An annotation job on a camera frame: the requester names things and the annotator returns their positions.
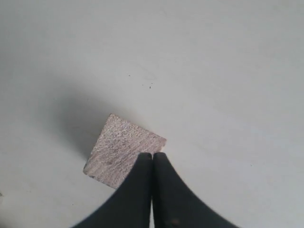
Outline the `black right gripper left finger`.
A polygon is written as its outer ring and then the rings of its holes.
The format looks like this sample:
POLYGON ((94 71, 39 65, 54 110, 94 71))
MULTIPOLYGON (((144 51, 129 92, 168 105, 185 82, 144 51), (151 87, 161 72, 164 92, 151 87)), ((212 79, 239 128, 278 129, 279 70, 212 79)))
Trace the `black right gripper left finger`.
POLYGON ((152 155, 140 153, 113 195, 76 228, 148 228, 152 197, 152 155))

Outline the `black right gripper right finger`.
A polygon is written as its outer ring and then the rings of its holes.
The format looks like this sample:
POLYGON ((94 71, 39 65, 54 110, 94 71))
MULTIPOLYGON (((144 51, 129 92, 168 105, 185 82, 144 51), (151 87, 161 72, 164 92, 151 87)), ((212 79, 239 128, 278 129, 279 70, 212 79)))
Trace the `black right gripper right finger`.
POLYGON ((152 204, 156 228, 235 228, 201 201, 162 152, 153 155, 152 204))

